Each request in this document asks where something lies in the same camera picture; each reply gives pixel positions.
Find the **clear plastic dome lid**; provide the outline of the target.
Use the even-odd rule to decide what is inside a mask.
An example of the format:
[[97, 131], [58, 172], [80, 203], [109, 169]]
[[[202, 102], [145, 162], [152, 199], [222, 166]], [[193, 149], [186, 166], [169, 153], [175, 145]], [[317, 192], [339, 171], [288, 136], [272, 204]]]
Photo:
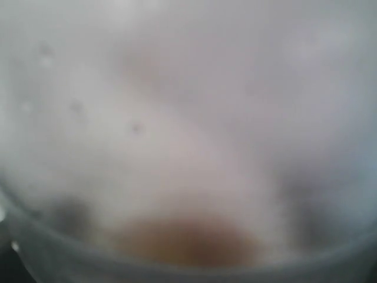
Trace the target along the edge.
[[2, 1], [1, 186], [114, 254], [159, 219], [228, 221], [253, 265], [353, 242], [376, 226], [376, 2]]

